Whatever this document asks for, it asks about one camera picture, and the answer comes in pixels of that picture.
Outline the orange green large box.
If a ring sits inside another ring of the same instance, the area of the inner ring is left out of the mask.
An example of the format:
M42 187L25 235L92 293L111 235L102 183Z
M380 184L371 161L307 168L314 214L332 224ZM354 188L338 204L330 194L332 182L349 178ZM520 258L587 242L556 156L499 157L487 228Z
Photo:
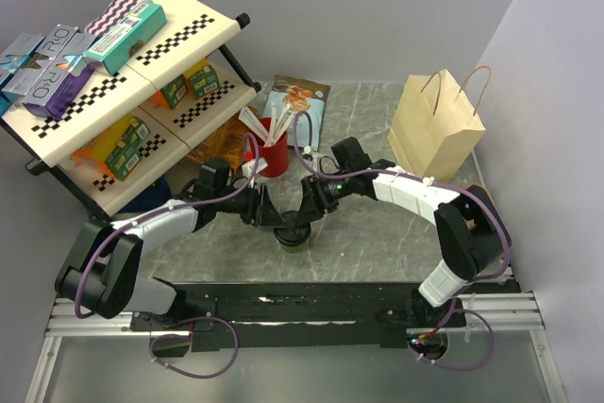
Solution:
M125 115L78 148L71 159L100 175L125 181L142 160L139 147L149 132L143 119Z

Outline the black plastic cup lid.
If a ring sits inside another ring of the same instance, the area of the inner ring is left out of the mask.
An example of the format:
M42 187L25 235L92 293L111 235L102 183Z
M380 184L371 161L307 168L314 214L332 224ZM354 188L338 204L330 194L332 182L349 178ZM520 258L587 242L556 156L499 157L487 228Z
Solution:
M284 239L290 241L296 240L308 240L311 234L310 225L302 227L296 227L294 220L297 212L294 210L288 210L282 213L282 217L285 220L286 226L283 228L274 228L274 235L276 239Z

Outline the green paper coffee cup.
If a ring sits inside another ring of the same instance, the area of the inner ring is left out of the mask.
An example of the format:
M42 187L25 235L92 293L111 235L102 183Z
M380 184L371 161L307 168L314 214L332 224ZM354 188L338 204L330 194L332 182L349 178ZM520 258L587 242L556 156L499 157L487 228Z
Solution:
M279 242L281 249L284 252L289 253L289 254L300 253L300 252L304 251L306 249L306 247L308 246L307 240L290 241L290 240L278 239L277 241Z

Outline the orange snack bag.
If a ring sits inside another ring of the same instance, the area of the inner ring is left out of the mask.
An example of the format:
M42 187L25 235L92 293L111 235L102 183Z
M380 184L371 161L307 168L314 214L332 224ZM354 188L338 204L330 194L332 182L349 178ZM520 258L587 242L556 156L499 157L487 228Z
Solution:
M249 128L236 113L197 145L187 155L187 159L197 164L203 164L210 159L224 160L234 173L242 161L243 139L248 132Z

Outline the brown paper bag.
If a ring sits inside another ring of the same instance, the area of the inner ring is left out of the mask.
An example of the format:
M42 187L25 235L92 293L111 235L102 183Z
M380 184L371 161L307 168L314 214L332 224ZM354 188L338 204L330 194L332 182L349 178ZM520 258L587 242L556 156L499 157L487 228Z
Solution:
M416 176L448 182L457 174L486 131L464 89L484 70L488 86L492 69L481 65L463 82L446 69L430 76L410 75L404 84L388 134L395 160Z

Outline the teal box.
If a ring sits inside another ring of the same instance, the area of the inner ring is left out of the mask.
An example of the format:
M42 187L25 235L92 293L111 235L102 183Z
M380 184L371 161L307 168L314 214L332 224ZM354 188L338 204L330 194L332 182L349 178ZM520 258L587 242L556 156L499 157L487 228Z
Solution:
M128 60L167 23L161 5L142 0L107 33L96 37L84 59L96 70L115 76Z

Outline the cream two-tier shelf rack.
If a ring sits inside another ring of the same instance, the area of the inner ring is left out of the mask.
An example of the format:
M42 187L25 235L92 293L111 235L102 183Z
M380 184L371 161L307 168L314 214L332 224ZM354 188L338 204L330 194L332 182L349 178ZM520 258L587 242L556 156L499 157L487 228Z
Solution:
M50 173L103 220L184 159L260 90L227 48L249 25L247 14L231 19L198 0L152 1L163 7L166 26L116 76L93 75L61 120L36 118L21 107L1 118L2 128L32 156L29 173ZM148 103L158 89L214 51L230 66L217 71L215 92L200 99L188 93L175 109ZM126 180L72 160L77 148L128 113L142 119L149 134L140 147L141 160Z

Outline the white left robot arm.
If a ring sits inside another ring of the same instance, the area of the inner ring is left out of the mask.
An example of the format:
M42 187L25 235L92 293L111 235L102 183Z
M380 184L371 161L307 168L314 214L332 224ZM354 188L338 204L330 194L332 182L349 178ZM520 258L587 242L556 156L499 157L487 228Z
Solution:
M184 293L159 278L140 278L142 256L201 229L219 212L237 214L254 227L284 226L267 188L253 181L267 167L263 158L246 162L245 182L236 188L228 163L211 159L198 178L160 207L125 221L86 223L56 278L57 295L74 302L79 318L110 319L132 310L152 313L164 328L180 327L187 315Z

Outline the blue silver box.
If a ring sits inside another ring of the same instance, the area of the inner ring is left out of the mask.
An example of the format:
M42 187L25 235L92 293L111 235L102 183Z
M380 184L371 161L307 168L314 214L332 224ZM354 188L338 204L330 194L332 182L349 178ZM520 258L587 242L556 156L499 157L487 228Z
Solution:
M3 90L15 74L30 61L43 40L43 35L22 33L1 53L0 114L4 114L12 105Z

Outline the silver purple box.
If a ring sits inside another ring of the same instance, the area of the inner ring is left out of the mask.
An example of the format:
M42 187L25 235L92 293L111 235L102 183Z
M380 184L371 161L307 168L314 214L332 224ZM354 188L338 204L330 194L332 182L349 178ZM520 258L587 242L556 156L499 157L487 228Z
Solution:
M85 52L97 41L72 25L56 25L1 89L13 105L41 118L60 119L93 73Z

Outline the white wrapped straws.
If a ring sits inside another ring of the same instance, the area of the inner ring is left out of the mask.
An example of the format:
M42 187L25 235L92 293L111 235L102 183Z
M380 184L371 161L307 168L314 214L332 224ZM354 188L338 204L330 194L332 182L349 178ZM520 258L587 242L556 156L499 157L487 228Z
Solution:
M289 128L289 124L294 118L294 110L291 105L287 105L279 115L277 115L277 106L271 105L271 116L269 126L264 126L256 114L245 106L241 109L238 119L255 133L267 147L275 145L281 136Z

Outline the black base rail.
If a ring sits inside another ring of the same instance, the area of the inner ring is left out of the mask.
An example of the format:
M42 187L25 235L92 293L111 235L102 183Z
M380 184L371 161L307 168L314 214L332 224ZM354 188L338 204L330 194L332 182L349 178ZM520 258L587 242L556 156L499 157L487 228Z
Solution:
M159 323L145 312L135 332L192 336L195 352L242 348L377 344L404 348L416 329L432 330L447 309L421 301L416 282L182 283L185 309Z

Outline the red cup holder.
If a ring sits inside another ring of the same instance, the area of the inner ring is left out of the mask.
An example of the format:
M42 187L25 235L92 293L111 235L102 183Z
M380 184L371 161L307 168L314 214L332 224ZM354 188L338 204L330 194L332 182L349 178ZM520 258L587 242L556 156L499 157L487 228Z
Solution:
M285 131L272 146L266 146L264 140L256 132L253 132L253 136L258 143L260 157L264 158L267 163L267 167L260 171L260 175L273 178L284 174L289 166L288 132Z

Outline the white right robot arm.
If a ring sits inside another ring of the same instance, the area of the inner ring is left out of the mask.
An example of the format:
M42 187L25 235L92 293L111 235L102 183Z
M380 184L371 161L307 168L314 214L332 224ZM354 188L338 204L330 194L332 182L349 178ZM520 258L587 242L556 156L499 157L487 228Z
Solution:
M441 258L419 285L412 302L413 318L433 326L445 315L445 303L487 277L482 272L502 257L500 276L510 263L511 238L486 190L477 185L466 189L438 183L432 177L414 176L388 160L372 161L353 137L332 146L339 171L326 174L304 159L311 172L302 179L303 198L296 222L305 226L337 209L341 199L357 194L390 203L435 226Z

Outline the blue snack pouch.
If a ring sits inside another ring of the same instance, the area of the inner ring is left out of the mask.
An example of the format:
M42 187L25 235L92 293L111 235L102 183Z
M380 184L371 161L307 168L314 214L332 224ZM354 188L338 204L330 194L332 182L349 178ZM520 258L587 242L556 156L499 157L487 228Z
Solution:
M275 118L282 127L289 120L288 145L294 146L294 132L301 148L319 149L320 131L331 87L291 76L275 76L262 118Z

